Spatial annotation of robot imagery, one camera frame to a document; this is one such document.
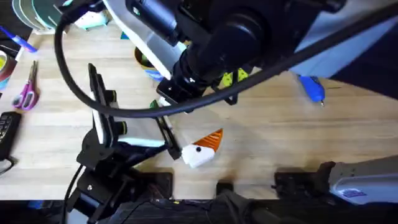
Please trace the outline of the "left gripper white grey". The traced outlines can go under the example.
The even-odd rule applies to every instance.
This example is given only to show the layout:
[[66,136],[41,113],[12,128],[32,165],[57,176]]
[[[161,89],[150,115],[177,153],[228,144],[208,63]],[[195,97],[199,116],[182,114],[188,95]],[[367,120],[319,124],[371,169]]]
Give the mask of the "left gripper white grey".
[[[171,106],[163,96],[158,99],[158,105]],[[165,117],[115,120],[126,124],[126,134],[118,139],[118,152],[126,157],[127,164],[139,164],[167,151],[174,160],[182,155],[184,163],[194,169],[214,158],[223,137],[221,128],[181,149]]]

